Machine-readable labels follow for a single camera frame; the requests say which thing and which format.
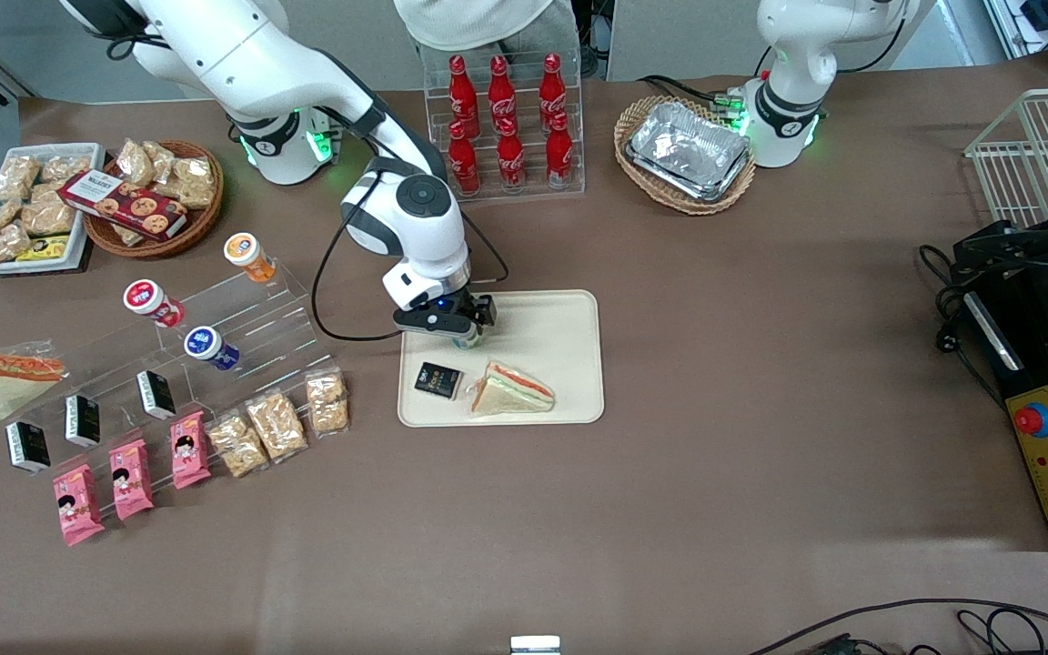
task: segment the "brown paper tablecloth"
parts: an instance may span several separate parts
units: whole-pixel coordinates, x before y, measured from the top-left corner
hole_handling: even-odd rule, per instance
[[[933,348],[937,283],[914,264],[920,242],[948,247],[987,220],[961,149],[1040,86],[1048,56],[842,75],[802,160],[695,219],[612,158],[616,116],[652,90],[587,84],[587,194],[470,213],[510,261],[503,289],[598,299],[604,418],[413,431],[396,418],[398,343],[327,340],[352,386],[349,434],[157,497],[170,506],[75,548],[45,478],[9,467],[0,432],[0,652],[490,654],[537,633],[561,634],[570,655],[748,652],[903,596],[1048,610],[1048,540],[1013,436]],[[420,95],[390,100],[421,125]],[[0,279],[0,347],[124,327],[136,277],[181,296],[227,278],[220,245],[237,230],[311,279],[368,158],[350,141],[341,167],[278,188],[206,101],[34,100],[21,113],[26,144],[199,141],[227,195],[215,233],[181,257],[96,253],[88,274]],[[494,272],[472,245],[478,277]],[[390,328],[391,264],[344,242],[321,294],[333,327]],[[835,631],[963,641],[944,609]]]

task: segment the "foil container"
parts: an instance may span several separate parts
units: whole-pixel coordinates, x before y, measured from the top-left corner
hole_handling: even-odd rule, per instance
[[[691,198],[715,203],[749,161],[748,146],[745,136],[686,105],[661,103],[625,144],[625,154]]]

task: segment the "coca-cola bottle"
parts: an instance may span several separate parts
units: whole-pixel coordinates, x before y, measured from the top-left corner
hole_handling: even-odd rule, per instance
[[[487,104],[492,105],[492,125],[500,131],[500,121],[510,117],[516,122],[516,88],[507,79],[507,59],[503,54],[492,58],[492,84],[487,87]]]
[[[569,136],[569,115],[564,111],[550,117],[552,132],[548,133],[548,187],[566,190],[573,181],[573,138]]]
[[[466,64],[463,58],[452,54],[449,62],[452,71],[451,86],[447,90],[451,93],[452,112],[455,117],[463,122],[463,132],[466,137],[475,138],[479,136],[479,108],[475,105],[475,86],[466,78]]]
[[[524,190],[524,145],[516,136],[516,118],[502,117],[496,123],[500,132],[500,145],[496,154],[500,158],[500,181],[506,194],[516,195]]]
[[[561,78],[561,54],[549,52],[544,58],[544,80],[541,80],[541,131],[548,133],[548,122],[556,112],[565,111],[565,79]]]
[[[458,182],[458,194],[463,197],[477,195],[479,192],[479,168],[475,166],[475,148],[466,139],[463,122],[455,119],[447,126],[451,129],[452,141],[447,156],[452,162],[452,173]]]

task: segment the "white shirt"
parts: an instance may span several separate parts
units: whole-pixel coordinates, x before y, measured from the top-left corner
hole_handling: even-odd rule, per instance
[[[524,29],[552,0],[395,0],[407,31],[436,50],[470,50]]]

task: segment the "white wire rack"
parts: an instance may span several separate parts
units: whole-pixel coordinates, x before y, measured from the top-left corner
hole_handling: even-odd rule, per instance
[[[1048,88],[1024,92],[965,148],[995,220],[1048,218]]]

